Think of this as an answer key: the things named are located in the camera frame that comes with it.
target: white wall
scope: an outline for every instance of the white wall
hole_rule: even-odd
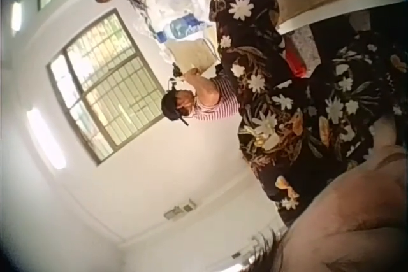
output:
[[[67,210],[50,184],[52,181],[41,172],[42,161],[21,133],[23,116],[16,107],[18,102],[8,86],[9,81],[3,73],[1,243],[4,250],[23,271],[120,271],[120,250]]]
[[[238,150],[239,116],[216,123],[192,122],[188,128],[162,120],[107,161],[95,165],[57,102],[46,70],[51,58],[93,20],[117,8],[165,89],[171,66],[159,56],[157,44],[133,27],[135,11],[125,0],[107,4],[52,0],[40,12],[36,11],[36,0],[19,1],[23,26],[10,49],[17,79],[15,90],[25,110],[33,106],[39,109],[64,152],[67,168],[54,172],[55,180],[69,189],[73,200],[105,235],[123,242],[165,228],[165,211],[188,198],[203,204],[234,177],[248,171]],[[181,152],[186,162],[175,158]]]
[[[125,249],[124,272],[221,271],[233,265],[232,254],[251,244],[252,236],[282,229],[259,183],[253,177],[247,181],[232,201],[197,223]]]

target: red object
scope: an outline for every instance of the red object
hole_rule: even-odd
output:
[[[292,73],[298,77],[303,78],[306,75],[307,68],[303,61],[297,56],[296,52],[293,50],[292,44],[286,44],[285,52],[286,62],[288,62]]]

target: water bottle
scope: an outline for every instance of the water bottle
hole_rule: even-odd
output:
[[[190,13],[173,20],[168,25],[165,25],[163,31],[156,33],[157,40],[160,43],[164,43],[168,39],[183,39],[186,36],[203,30],[206,26],[206,23],[200,22],[192,13]]]

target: man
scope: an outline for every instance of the man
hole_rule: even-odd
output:
[[[217,76],[211,79],[201,76],[196,68],[185,73],[184,80],[194,87],[196,94],[173,87],[161,100],[163,115],[171,121],[181,120],[188,125],[185,118],[210,121],[236,114],[238,102],[233,87],[220,64],[215,70]]]
[[[372,154],[379,118],[394,118],[402,144],[407,54],[371,31],[359,32],[311,78],[293,78],[277,14],[276,0],[210,4],[221,63],[240,103],[240,149],[290,226],[328,183]]]

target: blue bottle cap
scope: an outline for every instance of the blue bottle cap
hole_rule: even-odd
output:
[[[166,33],[164,33],[164,31],[157,32],[156,37],[160,44],[163,44],[165,41],[167,41],[167,36]]]

